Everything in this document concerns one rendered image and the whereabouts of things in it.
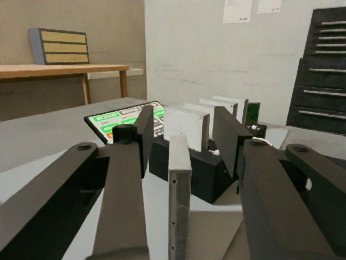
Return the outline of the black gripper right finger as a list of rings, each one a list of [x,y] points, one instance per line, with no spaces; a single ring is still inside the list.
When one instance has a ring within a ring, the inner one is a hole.
[[[346,260],[345,169],[302,144],[276,149],[224,106],[212,138],[238,180],[251,260]]]

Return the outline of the grey flat mat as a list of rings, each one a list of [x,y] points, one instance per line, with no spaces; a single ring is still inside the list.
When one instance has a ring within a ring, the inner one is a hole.
[[[289,130],[267,126],[265,140],[280,149]],[[65,151],[0,174],[4,203]],[[213,204],[190,195],[187,260],[222,260],[244,219],[236,180]],[[142,179],[150,260],[168,260],[168,182],[149,172]],[[92,255],[104,188],[62,260]]]

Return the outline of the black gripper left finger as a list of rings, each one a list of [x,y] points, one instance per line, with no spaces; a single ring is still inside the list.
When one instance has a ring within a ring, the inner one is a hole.
[[[104,147],[69,148],[0,205],[0,260],[62,260],[103,188],[85,260],[150,260],[142,179],[153,139],[154,105],[144,105]]]

